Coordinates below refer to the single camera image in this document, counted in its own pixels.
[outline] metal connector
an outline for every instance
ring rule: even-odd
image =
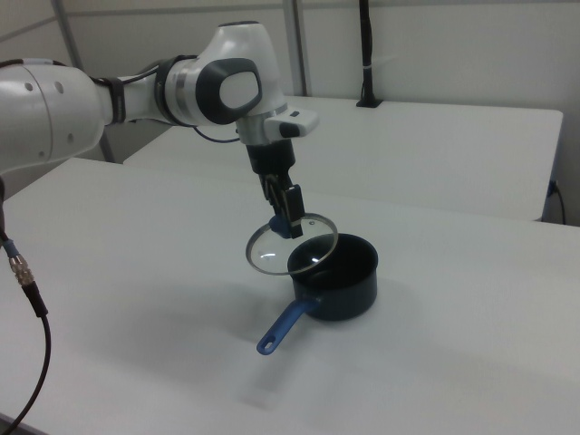
[[[28,267],[28,263],[24,259],[23,256],[13,256],[9,258],[10,268],[16,275],[16,279],[18,280],[18,284],[22,285],[30,285],[34,282],[34,276],[30,268]]]

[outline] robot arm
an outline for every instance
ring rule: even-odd
[[[301,236],[304,206],[288,176],[291,138],[318,124],[289,108],[263,25],[222,24],[199,57],[178,56],[140,76],[92,79],[46,60],[0,63],[0,174],[75,156],[105,125],[151,119],[185,127],[235,122],[266,199]]]

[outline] white table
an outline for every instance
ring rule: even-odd
[[[295,140],[293,181],[305,191],[535,220],[546,201],[562,113],[532,109],[288,97],[318,111]],[[235,127],[204,128],[229,139]],[[252,182],[246,149],[172,128],[126,165]]]
[[[72,159],[5,204],[53,328],[28,424],[52,434],[576,434],[580,229],[306,194],[379,252],[365,315],[302,318],[244,256],[257,185]],[[0,273],[0,411],[37,379],[43,333]]]

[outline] blue handle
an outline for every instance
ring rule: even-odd
[[[275,351],[300,316],[303,313],[314,310],[319,304],[320,302],[314,299],[292,301],[280,314],[280,317],[276,319],[272,327],[268,329],[264,338],[257,344],[257,351],[263,355],[269,355]]]

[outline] handle hole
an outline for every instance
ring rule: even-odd
[[[276,338],[273,335],[270,335],[268,338],[266,338],[266,341],[264,343],[264,349],[269,349],[270,347],[272,347],[272,344],[274,344],[275,341]]]

